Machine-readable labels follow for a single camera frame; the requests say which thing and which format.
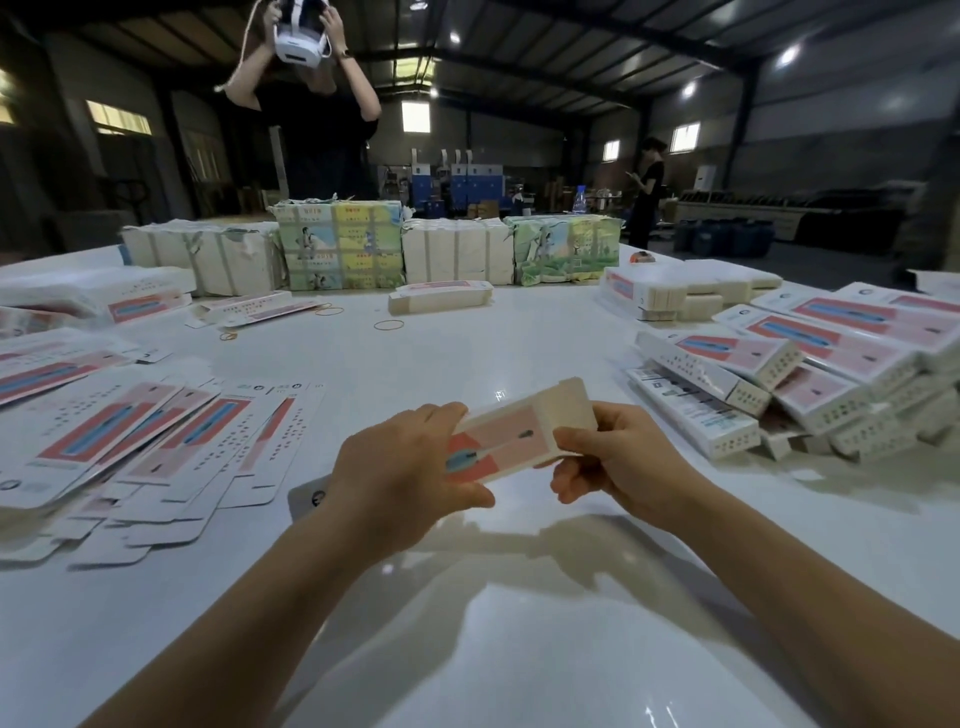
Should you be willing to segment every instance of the blue barrel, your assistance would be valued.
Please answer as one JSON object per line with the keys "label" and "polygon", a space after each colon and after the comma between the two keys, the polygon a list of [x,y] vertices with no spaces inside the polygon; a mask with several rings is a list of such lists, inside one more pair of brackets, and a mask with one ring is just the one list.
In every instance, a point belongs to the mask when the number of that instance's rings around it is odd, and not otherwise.
{"label": "blue barrel", "polygon": [[694,232],[690,249],[700,257],[729,255],[731,239],[732,225],[729,220],[704,220]]}
{"label": "blue barrel", "polygon": [[756,233],[754,235],[754,248],[750,257],[764,257],[770,253],[770,246],[773,245],[776,237],[774,224],[770,220],[756,220],[754,226]]}
{"label": "blue barrel", "polygon": [[688,253],[693,245],[693,235],[696,233],[699,220],[680,220],[673,228],[673,249],[681,253]]}
{"label": "blue barrel", "polygon": [[732,224],[731,257],[753,257],[759,228],[747,221]]}

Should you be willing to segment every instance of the forearm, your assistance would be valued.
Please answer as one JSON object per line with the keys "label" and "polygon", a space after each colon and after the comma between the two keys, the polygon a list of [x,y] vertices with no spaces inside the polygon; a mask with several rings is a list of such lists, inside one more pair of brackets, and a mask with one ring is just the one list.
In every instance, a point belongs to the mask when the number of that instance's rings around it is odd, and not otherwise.
{"label": "forearm", "polygon": [[958,641],[720,489],[692,504],[675,533],[845,724],[957,724]]}
{"label": "forearm", "polygon": [[274,57],[274,49],[266,43],[261,44],[240,64],[236,74],[224,86],[227,98],[238,106],[249,107],[256,103],[257,84],[263,78],[267,66]]}
{"label": "forearm", "polygon": [[360,115],[364,121],[373,121],[380,118],[380,99],[377,98],[376,91],[367,80],[366,74],[356,59],[341,59],[340,67],[350,83],[350,90],[353,91],[353,97],[360,105]]}
{"label": "forearm", "polygon": [[350,543],[323,510],[299,521],[83,728],[263,725],[366,566]]}

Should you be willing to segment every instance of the cartoon figure illustration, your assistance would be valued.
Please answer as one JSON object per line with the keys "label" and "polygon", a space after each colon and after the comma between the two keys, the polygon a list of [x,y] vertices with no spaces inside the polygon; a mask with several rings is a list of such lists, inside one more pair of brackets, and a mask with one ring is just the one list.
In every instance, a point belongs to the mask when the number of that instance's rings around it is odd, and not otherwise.
{"label": "cartoon figure illustration", "polygon": [[317,252],[317,238],[310,234],[309,228],[304,228],[302,230],[302,235],[300,236],[300,251],[298,252],[299,260],[310,260],[313,258],[315,252]]}

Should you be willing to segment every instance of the right hand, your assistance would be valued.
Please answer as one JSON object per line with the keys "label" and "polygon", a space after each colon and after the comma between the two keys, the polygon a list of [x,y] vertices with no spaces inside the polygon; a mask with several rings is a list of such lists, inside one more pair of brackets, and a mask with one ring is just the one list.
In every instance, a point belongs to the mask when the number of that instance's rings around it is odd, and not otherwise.
{"label": "right hand", "polygon": [[270,49],[274,48],[274,28],[281,15],[279,0],[274,0],[263,12],[263,42]]}
{"label": "right hand", "polygon": [[674,531],[686,508],[715,489],[686,462],[642,407],[596,401],[597,431],[558,427],[561,448],[585,457],[566,457],[550,488],[561,503],[602,490],[627,513]]}

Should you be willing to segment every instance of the vr headset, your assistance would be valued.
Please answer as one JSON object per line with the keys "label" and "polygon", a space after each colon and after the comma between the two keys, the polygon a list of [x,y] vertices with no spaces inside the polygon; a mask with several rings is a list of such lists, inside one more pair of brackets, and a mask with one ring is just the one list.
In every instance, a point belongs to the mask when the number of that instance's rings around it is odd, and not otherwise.
{"label": "vr headset", "polygon": [[326,0],[284,0],[274,26],[274,46],[281,61],[316,68],[330,57],[330,42],[320,20],[326,6]]}

